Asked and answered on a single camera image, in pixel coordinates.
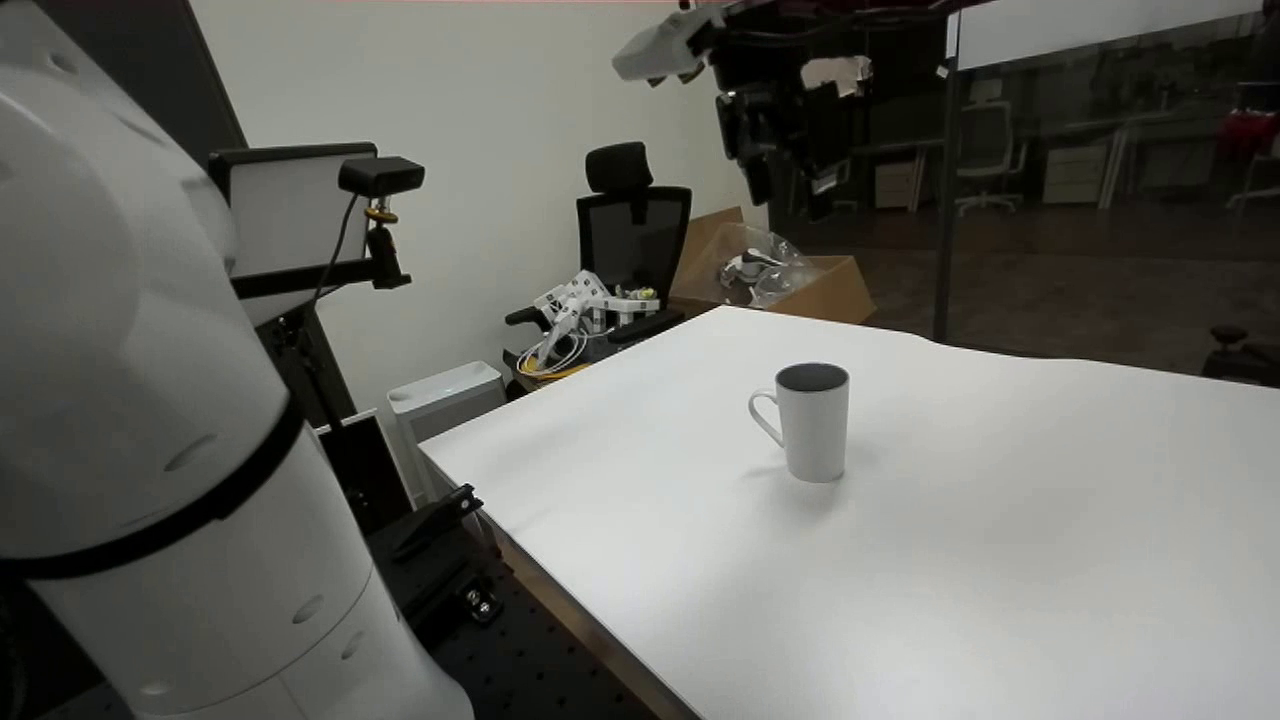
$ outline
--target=wall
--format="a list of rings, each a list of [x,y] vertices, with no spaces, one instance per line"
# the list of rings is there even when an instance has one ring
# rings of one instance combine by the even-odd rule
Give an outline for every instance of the wall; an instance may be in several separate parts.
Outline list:
[[[375,140],[426,163],[401,201],[409,288],[320,303],[357,405],[426,371],[497,362],[529,334],[502,314],[575,269],[578,160],[646,140],[661,185],[740,201],[710,81],[620,83],[607,67],[671,4],[195,0],[252,147]]]
[[[993,0],[958,11],[958,67],[1258,11],[1258,0]]]

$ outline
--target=white table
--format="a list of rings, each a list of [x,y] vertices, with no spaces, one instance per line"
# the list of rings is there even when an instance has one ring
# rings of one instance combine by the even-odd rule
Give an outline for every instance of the white table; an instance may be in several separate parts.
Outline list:
[[[742,411],[793,362],[834,488]],[[710,720],[1280,715],[1280,391],[724,310],[424,454]]]

